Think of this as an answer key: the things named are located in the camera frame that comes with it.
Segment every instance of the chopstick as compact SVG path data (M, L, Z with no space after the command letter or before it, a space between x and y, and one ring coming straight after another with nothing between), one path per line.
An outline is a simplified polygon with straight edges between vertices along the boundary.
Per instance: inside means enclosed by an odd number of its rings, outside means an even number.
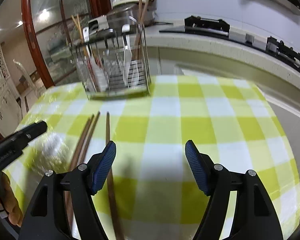
M138 10L138 22L141 20L141 15L142 15L142 0L139 0L139 10Z
M87 137L86 143L84 144L83 151L80 153L79 160L77 162L77 166L84 162L84 159L86 157L87 150L88 150L88 147L89 147L89 144L90 144L90 141L91 141L91 137L93 135L93 132L94 132L94 129L97 125L99 117L100 117L100 111L97 113L97 116L95 117L95 119L94 119L94 121L91 125L91 129L90 129L89 135Z
M86 122L86 124L85 124L85 126L84 126L84 128L83 128L83 131L82 131L82 133L80 135L80 138L79 138L79 141L77 143L77 146L76 146L76 148L74 150L74 153L73 153L73 156L72 156L71 163L69 165L68 171L72 171L77 166L80 154L82 152L82 147L84 145L84 142L85 142L85 139L87 137L87 134L88 134L89 128L91 126L93 118L94 118L94 115L92 115L91 117L89 117L88 120L87 120L87 122ZM70 192L66 191L65 192L65 204L66 204L66 209L67 209L67 216L68 216L68 221L71 221L71 224L72 224L73 212L68 212L68 208L69 208L69 204L70 203L71 203L71 206L72 206Z
M82 34L82 31L81 31L81 26L80 26L80 18L79 18L79 14L77 14L77 20L74 18L73 15L71 15L71 18L74 22L74 25L77 27L79 33L80 33L80 39L81 39L81 42L84 43L84 38L83 38L83 34ZM88 54L88 51L87 51L87 48L86 46L83 47L83 53L85 55L85 57L89 57L89 54ZM92 83L94 84L95 88L97 91L100 91L100 87L99 87L99 83L97 81L97 77L95 76L93 70L92 70L92 66L91 66L91 62L89 62L89 59L87 60L87 68L90 72L90 75L91 75L91 79L92 79Z
M110 141L110 113L107 112L106 145L108 144L109 141ZM124 234L123 234L122 226L121 226L120 219L119 219L117 202L115 200L112 168L110 169L108 177L107 177L107 186L108 186L110 213L111 213L111 219L112 219L115 239L116 240L124 240Z
M88 134L87 138L85 139L84 148L78 157L77 166L84 162L84 159L87 155L88 147L89 147L89 144L90 144L90 141L91 141L94 129L97 125L99 117L100 117L100 111L97 113L97 116L94 118L94 121L91 125L91 129L89 131L89 134ZM68 199L68 203L66 203L66 209L67 209L67 214L68 214L68 222L69 222L70 229L71 229L72 221L73 221L73 206L72 206L71 196Z
M148 4L149 4L149 0L146 0L145 6L143 7L143 11L142 11L142 15L141 15L140 21L138 22L140 27L143 26L143 23L144 23L144 20L145 20L145 16L146 16L146 13L147 13L147 9L148 9ZM137 54L138 49L136 49L136 47L139 46L140 35L141 34L140 33L138 34L138 32L137 32L136 40L134 42L135 49L133 50L133 53L132 53L132 61L136 60L136 56L138 55Z
M77 14L77 20L74 18L73 15L71 15L71 18L74 22L74 25L77 27L78 31L79 31L79 34L80 34L80 40L82 43L84 43L84 38L83 38L83 34L82 34L82 30L81 30L81 25L80 25L80 18L79 18L79 14ZM86 47L83 47L83 52L84 52L84 55L86 57L88 57L88 52L87 52L87 49Z

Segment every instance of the person's hand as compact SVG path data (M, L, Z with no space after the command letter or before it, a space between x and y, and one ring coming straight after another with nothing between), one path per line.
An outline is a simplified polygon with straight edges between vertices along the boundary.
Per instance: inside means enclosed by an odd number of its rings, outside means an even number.
M5 173L2 173L2 184L6 191L5 199L2 201L5 210L9 213L9 221L12 225L18 225L21 227L23 214L19 207L18 200L14 196L14 193L10 187L9 177Z

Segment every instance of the green checkered tablecloth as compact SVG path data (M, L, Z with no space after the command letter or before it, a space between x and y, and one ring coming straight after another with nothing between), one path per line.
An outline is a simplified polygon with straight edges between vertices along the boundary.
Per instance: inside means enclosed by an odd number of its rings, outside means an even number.
M186 160L189 139L230 171L258 173L285 239L299 224L298 170L273 110L251 82L212 76L157 76L151 96L107 101L88 101L79 83L48 89L18 127L45 120L47 133L6 170L24 211L44 170L67 170L86 120L98 111L85 161L105 147L109 111L117 145L115 195L127 239L191 239L196 232L209 198ZM221 238L230 232L235 198L232 192ZM109 239L115 239L106 184L93 201Z

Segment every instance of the dish drying rack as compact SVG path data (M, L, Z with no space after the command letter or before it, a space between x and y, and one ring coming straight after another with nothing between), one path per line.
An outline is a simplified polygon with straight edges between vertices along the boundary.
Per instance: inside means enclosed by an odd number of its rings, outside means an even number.
M108 25L103 30L92 27L89 41L70 47L88 98L150 94L144 25L131 16L110 20Z

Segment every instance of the white countertop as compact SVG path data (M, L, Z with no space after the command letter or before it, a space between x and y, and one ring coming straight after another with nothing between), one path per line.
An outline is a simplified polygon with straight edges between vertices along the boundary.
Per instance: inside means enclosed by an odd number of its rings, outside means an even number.
M176 26L178 25L156 25L147 27L147 46L185 49L234 59L267 71L300 89L300 73L298 71L282 61L256 49L232 41L207 36L184 33L159 33L159 30Z

